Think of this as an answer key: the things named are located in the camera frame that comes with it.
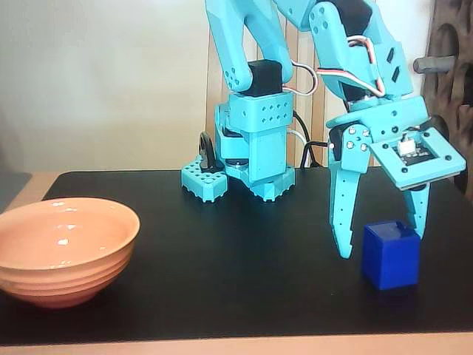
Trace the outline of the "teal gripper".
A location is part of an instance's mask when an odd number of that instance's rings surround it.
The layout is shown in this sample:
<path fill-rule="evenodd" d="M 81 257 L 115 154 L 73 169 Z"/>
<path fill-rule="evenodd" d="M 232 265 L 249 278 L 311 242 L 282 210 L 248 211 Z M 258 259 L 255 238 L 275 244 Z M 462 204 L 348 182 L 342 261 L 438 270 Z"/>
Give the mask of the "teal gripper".
<path fill-rule="evenodd" d="M 348 103 L 349 112 L 326 123 L 330 130 L 328 167 L 330 171 L 330 226 L 340 256 L 350 258 L 352 219 L 359 179 L 370 162 L 374 143 L 401 136 L 410 127 L 429 120 L 421 96 L 413 98 L 370 98 Z M 410 226 L 424 236 L 430 184 L 404 189 Z"/>

